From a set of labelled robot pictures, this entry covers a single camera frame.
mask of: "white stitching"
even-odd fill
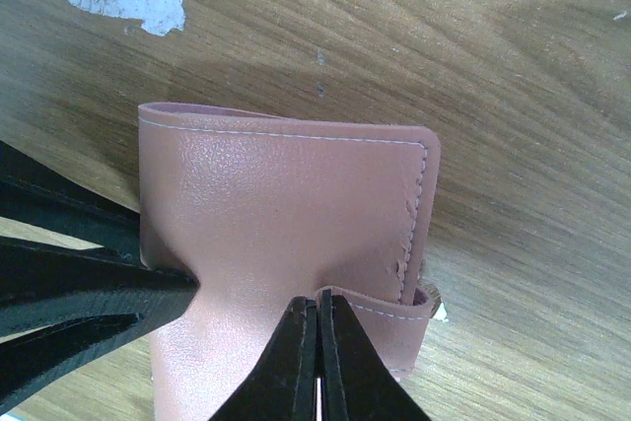
[[[348,138],[348,137],[322,137],[314,135],[294,135],[286,133],[271,133],[271,132],[250,132],[245,130],[215,130],[210,128],[192,128],[192,127],[177,127],[175,125],[165,125],[164,123],[153,122],[146,118],[138,117],[139,121],[156,125],[157,127],[170,128],[173,130],[191,130],[193,132],[211,132],[211,133],[223,133],[231,135],[263,135],[268,137],[289,137],[289,138],[307,138],[312,140],[330,140],[330,141],[342,141],[342,142],[369,142],[369,143],[394,143],[399,145],[417,145],[423,150],[423,163],[421,165],[421,176],[418,178],[418,194],[416,196],[415,208],[414,208],[414,220],[412,222],[412,229],[409,232],[409,244],[405,250],[405,261],[403,263],[403,278],[400,279],[400,291],[398,295],[398,302],[401,303],[403,298],[403,290],[405,289],[405,279],[407,277],[407,267],[412,257],[412,247],[414,245],[414,230],[416,229],[416,220],[418,218],[418,206],[421,203],[421,194],[423,192],[423,176],[425,175],[425,166],[428,155],[428,148],[420,142],[406,142],[401,140],[380,140],[375,138]]]
[[[422,320],[422,319],[427,319],[427,316],[407,317],[407,316],[392,315],[391,313],[384,313],[383,311],[373,310],[371,308],[366,308],[365,306],[356,305],[355,303],[351,303],[350,301],[348,302],[348,304],[353,306],[353,307],[355,307],[355,308],[357,308],[357,309],[359,309],[359,310],[368,311],[370,313],[377,313],[378,315],[381,315],[381,316],[395,317],[397,319],[404,319],[404,320]]]
[[[174,130],[191,130],[193,132],[212,132],[212,133],[227,133],[233,135],[265,135],[268,137],[290,137],[290,138],[311,138],[314,140],[332,140],[342,142],[373,142],[373,143],[397,143],[400,145],[418,145],[423,150],[427,151],[425,145],[420,142],[404,142],[400,140],[380,140],[377,138],[348,138],[348,137],[321,137],[315,135],[293,135],[289,133],[270,133],[270,132],[249,132],[245,130],[215,130],[210,128],[191,128],[191,127],[176,127],[174,125],[165,125],[164,123],[152,122],[145,118],[139,117],[140,121],[150,123],[158,127],[172,128]]]

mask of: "leather wallet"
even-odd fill
[[[388,369],[414,368],[434,301],[419,288],[440,159],[425,127],[139,107],[141,257],[192,272],[185,314],[150,335],[158,421],[207,420],[288,302],[343,295]]]

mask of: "crease in leather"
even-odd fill
[[[415,299],[440,157],[431,131],[169,103],[139,115],[143,261],[202,285],[150,337],[159,421],[210,417],[289,299],[324,286],[355,305],[391,371],[411,371],[432,307]]]

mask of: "wallet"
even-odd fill
[[[139,107],[140,256],[192,273],[150,335],[158,421],[207,420],[296,295],[341,295],[389,371],[414,369],[434,308],[419,286],[440,142],[420,126]]]

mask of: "wooden surface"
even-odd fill
[[[143,102],[426,124],[425,277],[449,322],[404,385],[435,420],[628,420],[630,2],[184,0],[184,31],[158,37],[0,0],[0,139],[135,207]],[[151,420],[151,396],[143,340],[15,412]]]

